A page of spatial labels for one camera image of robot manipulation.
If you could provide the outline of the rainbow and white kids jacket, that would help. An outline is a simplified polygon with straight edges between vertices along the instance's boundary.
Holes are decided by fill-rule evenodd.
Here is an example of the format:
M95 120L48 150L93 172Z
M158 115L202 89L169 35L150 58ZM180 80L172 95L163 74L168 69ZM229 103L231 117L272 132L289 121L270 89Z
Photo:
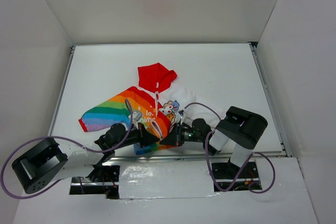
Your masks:
M120 123L131 130L132 112L139 110L143 117L139 123L160 140L141 148L133 144L137 155L142 155L175 146L161 145L163 140L180 117L178 111L184 110L184 123L191 125L197 118L203 118L213 129L225 111L212 105L195 92L174 81L177 73L160 63L138 67L139 83L90 108L78 120L84 132L107 131L112 125Z

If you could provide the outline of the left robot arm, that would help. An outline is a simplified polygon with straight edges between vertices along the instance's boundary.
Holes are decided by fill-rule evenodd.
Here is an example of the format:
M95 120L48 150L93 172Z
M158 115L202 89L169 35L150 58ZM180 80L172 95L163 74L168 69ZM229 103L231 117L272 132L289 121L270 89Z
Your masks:
M101 150L115 150L133 144L150 146L160 139L146 130L141 123L127 131L123 124L110 127L96 141ZM72 145L61 147L54 138L48 137L33 146L12 162L25 193L34 194L54 180L69 177L86 177L98 181L103 175L103 163L114 157L115 151L93 153L87 148L82 150Z

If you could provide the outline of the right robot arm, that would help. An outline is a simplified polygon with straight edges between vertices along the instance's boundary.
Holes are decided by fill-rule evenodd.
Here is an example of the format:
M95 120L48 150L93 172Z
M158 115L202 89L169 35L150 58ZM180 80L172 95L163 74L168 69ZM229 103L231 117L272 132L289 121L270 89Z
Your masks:
M176 123L160 144L182 146L184 142L199 142L213 156L233 141L235 147L232 156L228 164L219 170L224 173L225 178L233 179L246 172L245 161L252 154L267 126L268 122L263 116L231 106L224 119L215 124L214 129L203 118L194 119L191 125Z

